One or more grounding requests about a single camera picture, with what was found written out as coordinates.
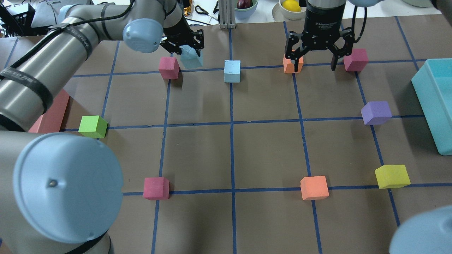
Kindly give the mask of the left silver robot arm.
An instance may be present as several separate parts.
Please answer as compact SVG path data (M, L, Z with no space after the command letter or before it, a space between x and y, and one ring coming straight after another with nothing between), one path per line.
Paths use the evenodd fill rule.
M204 33L176 0L67 5L60 16L1 71L1 237L18 254L113 254L108 230L123 199L116 156L96 137L29 129L101 41L141 53L188 45L200 56Z

